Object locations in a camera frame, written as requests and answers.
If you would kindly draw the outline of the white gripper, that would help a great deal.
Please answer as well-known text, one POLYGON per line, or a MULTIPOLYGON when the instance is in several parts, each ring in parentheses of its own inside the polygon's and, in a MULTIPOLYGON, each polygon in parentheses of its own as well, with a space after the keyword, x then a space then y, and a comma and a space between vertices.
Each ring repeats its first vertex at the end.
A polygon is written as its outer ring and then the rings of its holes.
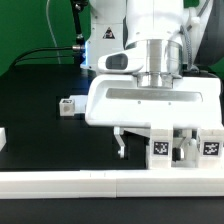
POLYGON ((173 133, 172 159, 185 160, 191 129, 222 126, 220 80, 183 76, 180 51, 126 50, 100 57, 98 69, 85 120, 114 127, 120 157, 125 156, 123 128, 179 128, 173 133))

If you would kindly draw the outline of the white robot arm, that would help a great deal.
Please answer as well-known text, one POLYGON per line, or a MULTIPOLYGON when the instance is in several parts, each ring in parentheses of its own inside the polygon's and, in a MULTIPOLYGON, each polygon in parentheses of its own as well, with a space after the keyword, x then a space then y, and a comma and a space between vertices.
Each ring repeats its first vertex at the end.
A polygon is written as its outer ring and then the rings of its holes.
POLYGON ((224 152, 221 81, 203 71, 217 54, 224 0, 128 0, 124 50, 99 58, 85 120, 144 135, 146 157, 169 162, 180 148, 188 160, 220 162, 224 152))

